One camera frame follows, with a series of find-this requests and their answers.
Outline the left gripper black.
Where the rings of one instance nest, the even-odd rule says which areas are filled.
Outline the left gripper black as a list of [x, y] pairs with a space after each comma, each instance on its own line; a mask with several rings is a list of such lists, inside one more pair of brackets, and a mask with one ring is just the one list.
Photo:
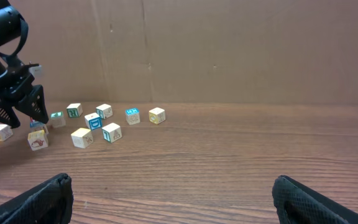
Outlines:
[[49, 121], [44, 88], [32, 85], [34, 76], [29, 72], [30, 67], [31, 64], [9, 67], [3, 72], [0, 63], [0, 123], [11, 128], [21, 125], [12, 106], [43, 124]]

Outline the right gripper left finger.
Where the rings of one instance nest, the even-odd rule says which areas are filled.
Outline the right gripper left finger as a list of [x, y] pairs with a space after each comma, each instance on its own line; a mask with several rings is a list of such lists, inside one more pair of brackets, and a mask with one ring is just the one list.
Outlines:
[[0, 205], [0, 224], [70, 223], [71, 177], [58, 174]]

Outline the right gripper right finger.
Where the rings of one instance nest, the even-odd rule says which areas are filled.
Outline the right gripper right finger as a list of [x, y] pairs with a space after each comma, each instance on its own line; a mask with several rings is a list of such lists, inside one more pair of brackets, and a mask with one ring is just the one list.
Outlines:
[[358, 224], [358, 213], [286, 175], [275, 179], [272, 197], [280, 224]]

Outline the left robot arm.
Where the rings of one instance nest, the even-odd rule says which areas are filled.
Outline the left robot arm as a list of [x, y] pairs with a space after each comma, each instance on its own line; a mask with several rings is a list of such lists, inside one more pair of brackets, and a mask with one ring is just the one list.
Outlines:
[[42, 85], [33, 85], [30, 72], [37, 63], [25, 64], [18, 53], [26, 43], [29, 25], [9, 1], [0, 0], [0, 123], [18, 128], [14, 110], [48, 123]]

